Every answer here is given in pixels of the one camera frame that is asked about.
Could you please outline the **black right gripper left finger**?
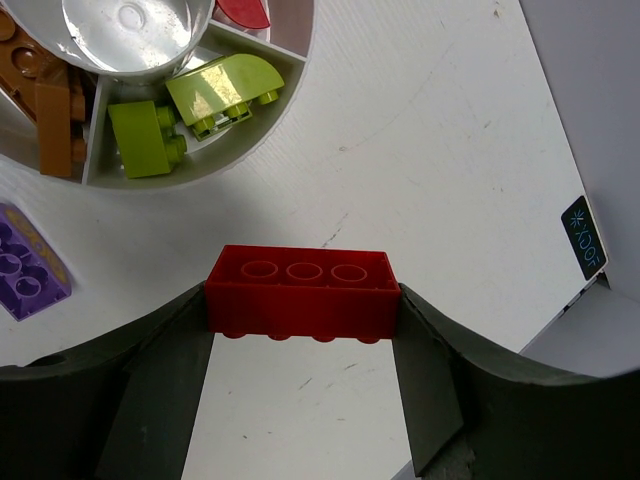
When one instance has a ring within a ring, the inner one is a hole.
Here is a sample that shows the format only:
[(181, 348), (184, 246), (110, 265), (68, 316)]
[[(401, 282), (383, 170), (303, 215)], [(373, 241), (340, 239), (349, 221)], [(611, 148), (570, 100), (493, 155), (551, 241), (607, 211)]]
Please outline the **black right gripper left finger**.
[(93, 340), (2, 367), (2, 478), (181, 478), (213, 340), (197, 285)]

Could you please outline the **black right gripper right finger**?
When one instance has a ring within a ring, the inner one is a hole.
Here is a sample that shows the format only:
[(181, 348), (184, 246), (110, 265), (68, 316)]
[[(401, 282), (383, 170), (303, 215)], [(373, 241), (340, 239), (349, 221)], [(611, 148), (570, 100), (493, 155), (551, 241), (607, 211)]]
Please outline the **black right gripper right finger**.
[(638, 477), (636, 371), (597, 378), (528, 359), (409, 288), (392, 346), (416, 477)]

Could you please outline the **lime green arch lego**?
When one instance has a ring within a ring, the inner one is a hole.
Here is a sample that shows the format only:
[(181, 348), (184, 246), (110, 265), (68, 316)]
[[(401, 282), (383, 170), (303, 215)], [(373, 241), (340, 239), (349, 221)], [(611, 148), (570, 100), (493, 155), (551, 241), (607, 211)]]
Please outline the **lime green arch lego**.
[(165, 86), (183, 123), (202, 142), (251, 118), (252, 101), (276, 101), (285, 82), (268, 61), (239, 53), (175, 76)]

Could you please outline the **red and lilac lego piece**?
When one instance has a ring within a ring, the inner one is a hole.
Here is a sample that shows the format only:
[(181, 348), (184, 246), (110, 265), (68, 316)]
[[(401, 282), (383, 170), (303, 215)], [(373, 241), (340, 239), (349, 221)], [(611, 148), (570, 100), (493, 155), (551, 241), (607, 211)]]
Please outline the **red and lilac lego piece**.
[(205, 284), (209, 328), (229, 338), (393, 337), (401, 288), (381, 251), (227, 245)]

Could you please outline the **lilac curved printed lego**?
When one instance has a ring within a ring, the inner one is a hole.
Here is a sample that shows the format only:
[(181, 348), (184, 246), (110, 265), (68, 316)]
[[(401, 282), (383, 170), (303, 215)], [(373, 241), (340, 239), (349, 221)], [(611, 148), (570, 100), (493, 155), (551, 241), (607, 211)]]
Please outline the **lilac curved printed lego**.
[(14, 205), (1, 204), (1, 306), (22, 321), (70, 297), (71, 276)]

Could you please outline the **small lime lego brick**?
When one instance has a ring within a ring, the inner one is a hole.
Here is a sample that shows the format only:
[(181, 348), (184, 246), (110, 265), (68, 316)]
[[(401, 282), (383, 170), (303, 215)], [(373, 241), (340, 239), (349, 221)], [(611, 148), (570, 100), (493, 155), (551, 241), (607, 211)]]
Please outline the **small lime lego brick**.
[(180, 118), (154, 101), (108, 106), (121, 162), (128, 179), (165, 175), (182, 161), (186, 138), (176, 132)]

